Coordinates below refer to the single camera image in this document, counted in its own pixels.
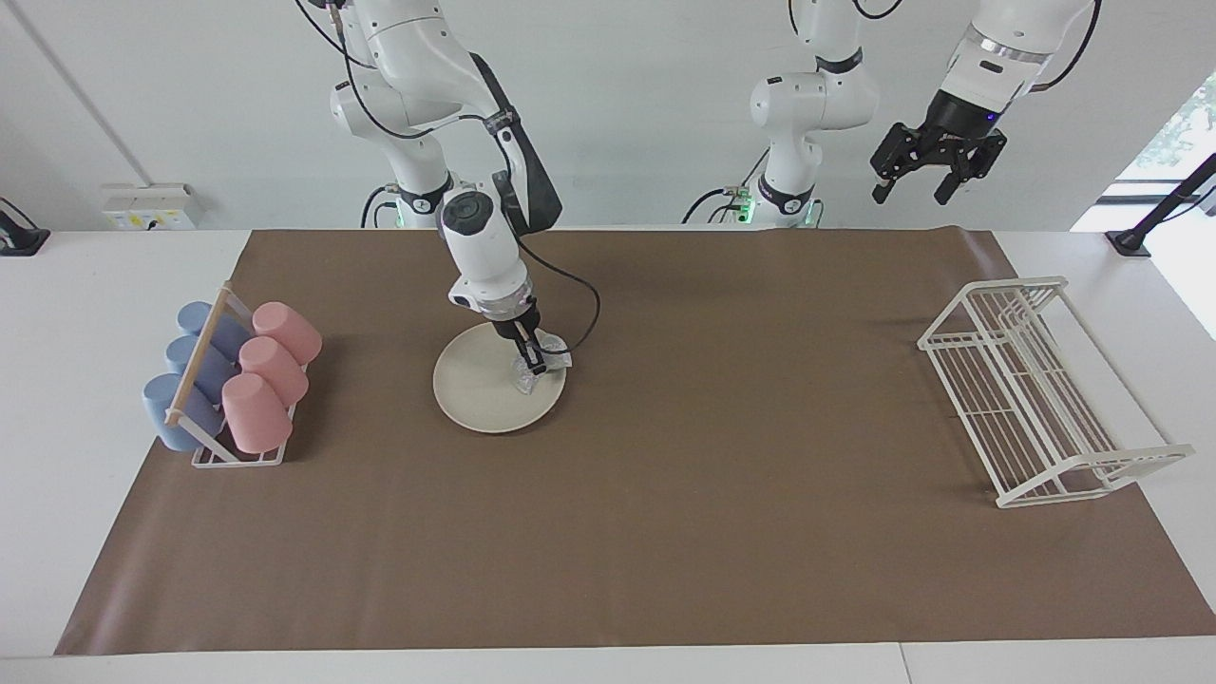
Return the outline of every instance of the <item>black stand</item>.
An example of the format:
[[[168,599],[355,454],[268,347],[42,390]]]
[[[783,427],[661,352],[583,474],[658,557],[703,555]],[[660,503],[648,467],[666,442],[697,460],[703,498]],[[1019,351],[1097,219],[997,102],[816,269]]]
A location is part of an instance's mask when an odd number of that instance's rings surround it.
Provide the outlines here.
[[[0,257],[33,257],[50,236],[50,230],[26,230],[0,212],[0,237],[4,239],[0,241]]]
[[[1149,212],[1136,228],[1124,231],[1113,230],[1107,234],[1107,239],[1114,245],[1115,251],[1125,257],[1152,257],[1153,254],[1144,248],[1144,239],[1148,237],[1148,234],[1170,218],[1175,209],[1186,203],[1214,175],[1216,175],[1216,155],[1209,156],[1206,162],[1199,164],[1195,173],[1175,187],[1169,197],[1161,200],[1161,203]]]

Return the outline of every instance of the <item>cup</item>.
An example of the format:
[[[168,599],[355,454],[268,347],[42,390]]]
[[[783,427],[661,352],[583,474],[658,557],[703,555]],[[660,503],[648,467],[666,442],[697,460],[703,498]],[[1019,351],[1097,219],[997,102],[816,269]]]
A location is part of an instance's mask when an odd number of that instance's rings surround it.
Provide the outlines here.
[[[241,347],[241,370],[260,375],[270,383],[283,407],[308,393],[308,376],[286,347],[272,337],[254,337]]]
[[[197,335],[186,335],[174,340],[169,348],[164,351],[164,360],[170,372],[186,375],[186,366],[190,364],[190,355],[198,346]],[[236,368],[224,358],[214,346],[208,344],[203,352],[203,360],[198,366],[198,375],[195,376],[195,387],[202,391],[203,396],[212,404],[219,404],[223,397],[224,383],[236,377]]]
[[[178,312],[178,327],[186,335],[199,336],[207,324],[207,316],[212,315],[212,305],[207,302],[192,302]],[[236,363],[241,354],[241,346],[253,337],[238,320],[227,313],[220,316],[215,332],[212,335],[212,347],[219,349],[224,358]]]
[[[269,302],[253,312],[253,330],[272,337],[291,352],[297,365],[305,366],[321,353],[321,333],[295,309],[282,302]]]
[[[292,436],[287,410],[260,375],[242,372],[224,383],[224,415],[236,448],[246,454],[272,452]]]
[[[181,376],[176,374],[161,375],[143,386],[143,408],[147,409],[157,434],[164,445],[174,452],[193,452],[202,447],[195,436],[186,432],[185,427],[169,427],[164,424],[165,411],[173,405],[173,397],[181,383]],[[207,400],[207,397],[198,387],[190,388],[184,409],[190,420],[198,424],[204,432],[215,437],[224,427],[224,417],[215,410],[215,407]]]

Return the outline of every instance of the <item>dish rack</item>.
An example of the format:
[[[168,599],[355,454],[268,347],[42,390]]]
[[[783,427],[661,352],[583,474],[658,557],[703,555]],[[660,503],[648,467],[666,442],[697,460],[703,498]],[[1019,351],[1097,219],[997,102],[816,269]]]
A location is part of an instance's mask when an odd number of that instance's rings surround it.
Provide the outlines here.
[[[1064,293],[1063,277],[973,282],[917,346],[929,354],[1007,509],[1104,497],[1194,454],[1121,449],[1069,371],[1042,312],[1063,303],[1153,427],[1171,442]]]
[[[207,323],[203,324],[203,330],[198,333],[198,343],[195,346],[195,352],[190,357],[190,361],[186,364],[186,371],[181,374],[181,382],[178,385],[178,393],[173,397],[173,404],[170,404],[169,410],[165,411],[164,424],[169,427],[181,426],[182,430],[188,432],[195,439],[202,444],[195,450],[191,459],[191,465],[197,469],[233,469],[233,467],[258,467],[258,466],[274,466],[283,462],[283,453],[287,450],[287,443],[285,442],[280,448],[274,452],[266,452],[264,454],[246,454],[238,450],[235,445],[229,447],[224,444],[220,439],[225,438],[231,441],[230,436],[226,436],[227,420],[225,420],[220,427],[220,434],[218,437],[212,437],[206,430],[199,427],[197,422],[191,420],[186,414],[186,400],[190,397],[190,391],[195,385],[195,380],[198,377],[198,371],[203,364],[203,354],[207,347],[212,343],[212,337],[215,335],[215,329],[219,326],[220,318],[225,313],[231,313],[247,330],[253,330],[253,312],[249,307],[244,305],[235,292],[232,292],[231,281],[225,282],[220,287],[219,295],[215,297],[215,303],[212,304],[212,313],[207,316]],[[304,366],[304,372],[308,372],[308,366]],[[293,404],[287,408],[287,417],[295,421],[295,407]]]

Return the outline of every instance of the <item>power outlet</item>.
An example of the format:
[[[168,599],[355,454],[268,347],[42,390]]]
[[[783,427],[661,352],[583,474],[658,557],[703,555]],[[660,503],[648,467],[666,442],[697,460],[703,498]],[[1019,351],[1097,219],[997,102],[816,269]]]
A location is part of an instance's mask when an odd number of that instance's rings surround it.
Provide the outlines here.
[[[118,230],[196,230],[203,208],[185,185],[106,185],[102,213]]]
[[[135,200],[130,197],[111,197],[101,207],[101,213],[106,215],[109,226],[114,230],[139,230],[131,223],[131,204]]]

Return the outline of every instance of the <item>robotic arm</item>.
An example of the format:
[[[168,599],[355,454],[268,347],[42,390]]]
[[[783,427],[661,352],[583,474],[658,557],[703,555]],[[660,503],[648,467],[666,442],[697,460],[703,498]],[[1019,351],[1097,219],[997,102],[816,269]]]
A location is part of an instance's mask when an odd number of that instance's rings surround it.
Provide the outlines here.
[[[494,72],[461,47],[435,0],[309,1],[330,9],[350,57],[377,67],[339,84],[331,110],[388,157],[406,224],[439,228],[461,271],[449,299],[513,341],[531,375],[546,372],[540,310],[516,239],[551,228],[562,203]],[[450,173],[439,142],[416,130],[466,107],[507,162],[492,178],[497,197]]]
[[[924,123],[914,129],[895,124],[874,152],[874,200],[885,202],[896,180],[925,166],[950,167],[934,195],[940,204],[968,180],[987,175],[1008,142],[997,122],[1031,91],[1069,27],[1093,1],[983,0]]]
[[[342,11],[345,32],[358,22],[366,51],[389,88],[415,102],[456,103],[483,118],[507,158],[494,184],[519,235],[551,228],[562,213],[548,173],[528,139],[519,112],[479,55],[452,35],[434,0],[310,0]]]
[[[862,65],[861,15],[852,0],[796,0],[798,37],[815,50],[814,73],[784,73],[756,85],[751,119],[769,134],[769,163],[749,187],[756,198],[753,222],[801,225],[823,150],[816,130],[845,130],[869,123],[878,85]]]

